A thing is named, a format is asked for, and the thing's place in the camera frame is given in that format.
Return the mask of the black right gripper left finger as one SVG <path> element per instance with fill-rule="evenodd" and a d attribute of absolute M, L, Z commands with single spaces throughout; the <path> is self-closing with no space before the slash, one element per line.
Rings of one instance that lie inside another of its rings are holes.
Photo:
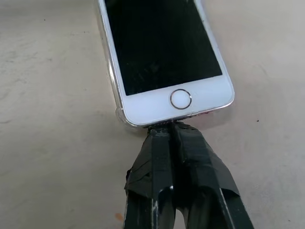
<path fill-rule="evenodd" d="M 141 150 L 126 174 L 125 229 L 172 229 L 173 167 L 170 133 L 163 126 L 150 128 Z"/>

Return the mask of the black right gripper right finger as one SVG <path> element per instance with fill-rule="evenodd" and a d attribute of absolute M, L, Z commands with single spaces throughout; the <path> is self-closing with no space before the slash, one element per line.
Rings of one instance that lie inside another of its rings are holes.
<path fill-rule="evenodd" d="M 187 229 L 252 229 L 231 172 L 202 133 L 184 123 L 171 125 L 176 157 L 177 207 Z"/>

